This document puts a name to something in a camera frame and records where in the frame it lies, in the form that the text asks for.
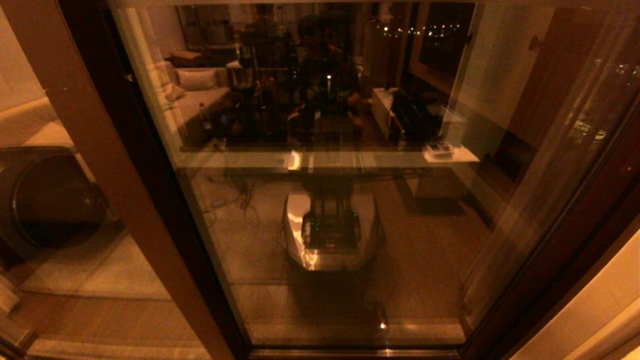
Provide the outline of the brown framed sliding glass door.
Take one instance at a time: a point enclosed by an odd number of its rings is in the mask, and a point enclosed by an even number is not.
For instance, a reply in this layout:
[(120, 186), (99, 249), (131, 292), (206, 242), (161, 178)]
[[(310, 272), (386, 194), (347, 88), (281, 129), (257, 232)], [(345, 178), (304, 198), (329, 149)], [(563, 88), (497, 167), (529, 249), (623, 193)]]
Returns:
[[(640, 42), (640, 0), (427, 0), (474, 3), (474, 37), (429, 107), (438, 138), (410, 146), (394, 107), (421, 1), (106, 0), (250, 349), (464, 346), (608, 149), (572, 148), (571, 113)], [(356, 191), (385, 244), (357, 271), (300, 268), (288, 193)]]

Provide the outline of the brown framed fixed glass panel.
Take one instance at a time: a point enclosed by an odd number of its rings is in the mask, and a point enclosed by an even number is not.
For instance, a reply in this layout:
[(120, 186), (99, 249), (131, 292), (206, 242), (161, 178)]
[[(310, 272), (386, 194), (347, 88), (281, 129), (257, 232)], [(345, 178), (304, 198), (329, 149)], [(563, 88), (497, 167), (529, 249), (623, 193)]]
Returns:
[(212, 360), (247, 351), (102, 0), (0, 0), (35, 78)]

